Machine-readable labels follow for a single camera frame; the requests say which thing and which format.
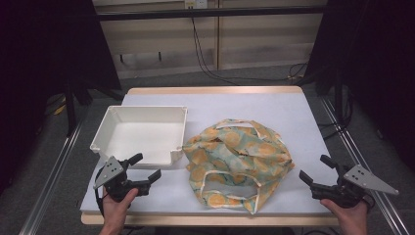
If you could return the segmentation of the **light grey table mat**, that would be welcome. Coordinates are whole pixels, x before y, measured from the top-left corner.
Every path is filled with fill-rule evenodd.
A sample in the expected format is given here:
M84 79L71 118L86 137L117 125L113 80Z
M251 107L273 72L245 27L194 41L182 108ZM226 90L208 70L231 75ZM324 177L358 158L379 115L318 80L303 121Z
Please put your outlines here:
M336 172L320 161L328 150L302 93L136 94L125 96L120 106L186 107L183 144L226 118L254 120L273 129L281 135L295 167L258 211L259 214L326 212L326 208L312 199L309 188L299 178L303 170L318 183L333 184L337 179ZM141 180L156 169L161 170L161 178L151 187L149 195L135 200L132 211L139 214L212 214L212 209L199 203L191 190L189 172L185 167L187 163L183 155L170 166L132 166L127 172L131 180Z

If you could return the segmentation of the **black horizontal frame bar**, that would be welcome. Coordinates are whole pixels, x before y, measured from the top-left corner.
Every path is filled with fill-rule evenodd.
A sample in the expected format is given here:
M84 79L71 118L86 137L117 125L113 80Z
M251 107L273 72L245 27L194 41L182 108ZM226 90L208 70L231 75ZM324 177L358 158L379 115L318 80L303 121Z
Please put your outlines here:
M135 21L261 15L302 15L320 14L326 12L327 10L327 6L289 6L267 8L221 8L149 12L113 12L98 14L97 19L99 21Z

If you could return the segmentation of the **person's left hand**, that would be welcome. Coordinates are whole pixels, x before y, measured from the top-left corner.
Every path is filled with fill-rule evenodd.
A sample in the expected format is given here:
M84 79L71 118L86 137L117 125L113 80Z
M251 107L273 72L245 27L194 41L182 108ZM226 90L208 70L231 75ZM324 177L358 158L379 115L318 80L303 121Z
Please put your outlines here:
M104 228L107 230L120 230L126 220L126 213L129 205L133 202L138 194L136 188L131 189L121 202L116 202L108 195L106 189L103 189L103 210L104 210Z

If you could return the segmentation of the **black curtain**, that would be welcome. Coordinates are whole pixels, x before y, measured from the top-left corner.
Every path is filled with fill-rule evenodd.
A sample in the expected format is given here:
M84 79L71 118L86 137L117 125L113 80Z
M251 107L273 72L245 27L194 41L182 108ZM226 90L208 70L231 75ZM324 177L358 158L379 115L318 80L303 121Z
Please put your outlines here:
M120 88L93 0L0 0L0 195L34 143L48 99Z
M415 171L415 0L327 0L305 77L340 79Z

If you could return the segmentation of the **silver floor rail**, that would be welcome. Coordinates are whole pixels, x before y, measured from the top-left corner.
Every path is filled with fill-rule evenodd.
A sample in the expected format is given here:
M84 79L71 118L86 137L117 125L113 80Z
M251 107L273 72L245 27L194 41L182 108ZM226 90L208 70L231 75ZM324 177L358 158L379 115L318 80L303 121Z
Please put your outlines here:
M64 146L50 172L45 185L42 188L29 216L25 220L19 235L36 235L37 230L43 220L45 212L52 200L52 196L57 188L62 173L67 165L70 154L78 139L82 123L79 122L72 133L66 138Z
M364 156L358 149L351 135L345 127L341 127L338 123L338 118L335 115L334 105L326 97L321 98L322 106L324 107L329 119L335 124L335 129L337 134L340 136L344 146L347 149L347 152L355 164L365 167L367 170L371 170L369 164L364 159ZM376 205L382 212L384 218L386 219L388 225L392 229L393 235L410 235L410 232L405 225L400 213L397 208L392 203L388 194L379 191L370 191L371 195L374 197Z

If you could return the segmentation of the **black metal stand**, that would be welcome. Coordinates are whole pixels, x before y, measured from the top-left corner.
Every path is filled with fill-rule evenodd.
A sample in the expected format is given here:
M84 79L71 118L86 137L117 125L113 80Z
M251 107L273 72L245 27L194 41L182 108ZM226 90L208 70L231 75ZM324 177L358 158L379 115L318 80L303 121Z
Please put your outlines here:
M67 107L67 116L68 116L68 134L67 137L70 137L76 127L77 127L77 120L74 108L74 100L73 100L73 91L71 89L70 82L67 81L65 84L65 98L66 98L66 107Z

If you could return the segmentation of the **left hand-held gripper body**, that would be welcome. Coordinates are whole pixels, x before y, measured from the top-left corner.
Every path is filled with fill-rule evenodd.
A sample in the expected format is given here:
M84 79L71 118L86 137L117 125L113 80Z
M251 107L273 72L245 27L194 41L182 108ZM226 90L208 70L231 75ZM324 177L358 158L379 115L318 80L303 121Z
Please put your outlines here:
M126 194L133 188L138 190L138 197L147 196L152 183L148 180L131 181L127 178L127 170L130 164L127 160L119 161L115 157L109 157L105 164L99 169L93 185L93 189L103 186L108 194L116 202L121 202Z

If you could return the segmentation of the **white plastic bin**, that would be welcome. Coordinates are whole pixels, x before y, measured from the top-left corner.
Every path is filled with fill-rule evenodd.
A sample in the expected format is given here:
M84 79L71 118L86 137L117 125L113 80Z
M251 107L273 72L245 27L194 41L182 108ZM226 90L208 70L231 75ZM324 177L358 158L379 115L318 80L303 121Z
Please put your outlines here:
M104 161L141 153L135 168L174 165L183 156L187 113L177 106L109 106L90 150Z

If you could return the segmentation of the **person's right hand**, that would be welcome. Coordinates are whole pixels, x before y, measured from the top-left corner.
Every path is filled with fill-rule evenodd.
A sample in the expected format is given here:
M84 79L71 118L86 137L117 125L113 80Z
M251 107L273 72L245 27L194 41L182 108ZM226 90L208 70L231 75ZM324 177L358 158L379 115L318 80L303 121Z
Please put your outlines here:
M320 204L332 212L340 225L345 227L365 226L367 222L367 205L361 201L355 207L344 209L329 199L323 199Z

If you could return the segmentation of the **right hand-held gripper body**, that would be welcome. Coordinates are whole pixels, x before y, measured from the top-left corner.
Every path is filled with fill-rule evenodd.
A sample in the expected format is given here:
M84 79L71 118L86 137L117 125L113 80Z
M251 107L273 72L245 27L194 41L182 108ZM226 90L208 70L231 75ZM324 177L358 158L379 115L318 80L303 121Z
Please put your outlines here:
M314 183L310 180L310 191L313 199L329 199L343 209L357 206L367 196L368 190L374 190L392 195L399 191L391 187L372 172L357 164L353 167L346 165L331 165L338 173L337 183L332 186Z

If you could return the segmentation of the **white wall outlet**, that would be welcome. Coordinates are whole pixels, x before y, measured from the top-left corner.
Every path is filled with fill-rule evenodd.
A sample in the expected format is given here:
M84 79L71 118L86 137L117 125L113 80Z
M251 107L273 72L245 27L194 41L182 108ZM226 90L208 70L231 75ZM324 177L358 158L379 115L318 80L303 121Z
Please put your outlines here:
M186 9L206 9L208 0L184 0Z

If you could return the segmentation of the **orange print fabric bag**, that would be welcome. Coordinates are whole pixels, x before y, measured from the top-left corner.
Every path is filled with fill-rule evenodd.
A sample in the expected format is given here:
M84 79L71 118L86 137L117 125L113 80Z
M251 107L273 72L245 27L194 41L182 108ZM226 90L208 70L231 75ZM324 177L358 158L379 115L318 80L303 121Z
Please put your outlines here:
M197 200L257 213L295 167L281 136L254 120L224 119L182 147Z

